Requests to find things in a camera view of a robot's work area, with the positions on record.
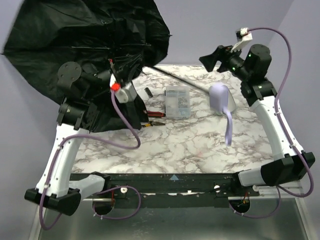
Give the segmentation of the purple umbrella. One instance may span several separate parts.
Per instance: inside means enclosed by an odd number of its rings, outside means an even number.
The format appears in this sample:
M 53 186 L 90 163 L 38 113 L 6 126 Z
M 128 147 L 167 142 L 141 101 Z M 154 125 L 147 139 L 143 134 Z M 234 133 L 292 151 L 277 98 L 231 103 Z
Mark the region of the purple umbrella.
M 25 0 L 3 55 L 39 93 L 60 105 L 58 70 L 76 62 L 88 74 L 110 70 L 109 60 L 132 81 L 168 54 L 171 34 L 152 0 Z M 110 82 L 90 90 L 99 110 L 93 133 L 128 129 L 116 113 Z

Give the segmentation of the mint green umbrella case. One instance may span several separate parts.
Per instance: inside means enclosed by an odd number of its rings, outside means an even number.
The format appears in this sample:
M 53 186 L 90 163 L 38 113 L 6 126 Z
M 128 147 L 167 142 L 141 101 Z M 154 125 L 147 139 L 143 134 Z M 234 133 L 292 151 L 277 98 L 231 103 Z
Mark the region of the mint green umbrella case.
M 237 108 L 236 102 L 228 87 L 226 86 L 219 87 L 216 91 L 216 96 L 217 96 L 218 102 L 216 104 L 215 112 L 218 115 L 222 115 L 224 113 L 223 110 L 225 108 L 227 108 L 227 110 L 231 113 L 233 113 L 236 110 Z

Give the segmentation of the clear plastic screw box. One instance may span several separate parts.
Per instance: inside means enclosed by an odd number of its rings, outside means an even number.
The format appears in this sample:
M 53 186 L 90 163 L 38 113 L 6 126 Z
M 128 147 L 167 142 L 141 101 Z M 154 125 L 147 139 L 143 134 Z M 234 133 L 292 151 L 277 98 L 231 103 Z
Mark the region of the clear plastic screw box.
M 165 115 L 180 119 L 191 116 L 190 88 L 188 86 L 168 85 L 165 88 Z

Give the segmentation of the yellow handled pliers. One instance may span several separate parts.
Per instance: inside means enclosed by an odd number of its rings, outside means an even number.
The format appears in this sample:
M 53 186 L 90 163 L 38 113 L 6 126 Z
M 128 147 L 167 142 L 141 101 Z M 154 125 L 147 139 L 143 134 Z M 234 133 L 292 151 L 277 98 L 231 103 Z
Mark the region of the yellow handled pliers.
M 164 122 L 159 122 L 159 121 L 154 121 L 154 120 L 150 120 L 147 123 L 143 123 L 141 126 L 143 128 L 147 128 L 147 127 L 154 127 L 154 126 L 165 126 L 166 124 Z

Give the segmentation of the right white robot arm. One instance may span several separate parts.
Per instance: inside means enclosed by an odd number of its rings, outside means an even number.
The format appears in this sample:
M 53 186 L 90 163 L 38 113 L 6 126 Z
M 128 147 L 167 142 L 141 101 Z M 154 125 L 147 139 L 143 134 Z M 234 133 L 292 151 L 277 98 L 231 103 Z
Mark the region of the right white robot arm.
M 272 57 L 270 49 L 262 44 L 250 47 L 245 59 L 240 52 L 232 52 L 231 46 L 219 45 L 216 50 L 199 61 L 208 72 L 212 72 L 217 62 L 221 65 L 217 72 L 229 71 L 241 80 L 240 90 L 268 138 L 273 161 L 259 168 L 237 172 L 241 186 L 276 186 L 298 181 L 307 173 L 307 167 L 315 162 L 312 152 L 305 152 L 291 132 L 286 120 L 279 122 L 280 112 L 275 108 L 277 91 L 266 78 Z

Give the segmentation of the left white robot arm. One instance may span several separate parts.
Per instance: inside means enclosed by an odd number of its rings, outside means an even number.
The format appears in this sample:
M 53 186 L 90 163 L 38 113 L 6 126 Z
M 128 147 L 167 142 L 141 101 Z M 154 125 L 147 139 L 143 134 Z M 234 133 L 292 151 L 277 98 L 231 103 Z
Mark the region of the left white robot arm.
M 99 110 L 89 95 L 94 87 L 111 83 L 111 102 L 123 123 L 134 133 L 133 127 L 121 113 L 118 104 L 133 102 L 137 92 L 133 84 L 120 77 L 120 70 L 109 60 L 110 69 L 95 74 L 86 73 L 74 61 L 64 63 L 57 72 L 57 86 L 64 94 L 59 107 L 55 141 L 46 168 L 34 188 L 25 192 L 24 198 L 40 208 L 54 210 L 71 216 L 81 200 L 101 192 L 109 186 L 110 177 L 94 172 L 88 177 L 70 183 L 71 171 L 84 138 L 97 140 L 92 135 Z

